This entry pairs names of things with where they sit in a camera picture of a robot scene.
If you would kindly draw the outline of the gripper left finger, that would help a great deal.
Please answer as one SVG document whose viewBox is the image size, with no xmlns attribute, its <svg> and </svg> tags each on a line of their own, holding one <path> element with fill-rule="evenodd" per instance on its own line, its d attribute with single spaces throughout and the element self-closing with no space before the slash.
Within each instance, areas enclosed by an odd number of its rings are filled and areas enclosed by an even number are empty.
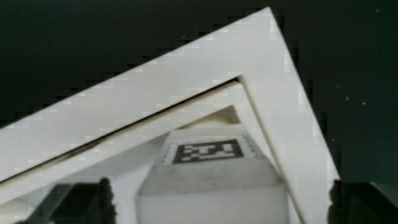
<svg viewBox="0 0 398 224">
<path fill-rule="evenodd" d="M 58 184 L 22 224 L 115 224 L 109 180 Z"/>
</svg>

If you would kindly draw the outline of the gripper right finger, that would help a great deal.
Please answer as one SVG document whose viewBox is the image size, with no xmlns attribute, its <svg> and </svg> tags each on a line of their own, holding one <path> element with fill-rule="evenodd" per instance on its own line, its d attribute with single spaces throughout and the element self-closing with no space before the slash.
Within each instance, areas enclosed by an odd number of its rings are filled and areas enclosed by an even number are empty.
<svg viewBox="0 0 398 224">
<path fill-rule="evenodd" d="M 398 224 L 398 207 L 369 183 L 333 181 L 326 224 Z"/>
</svg>

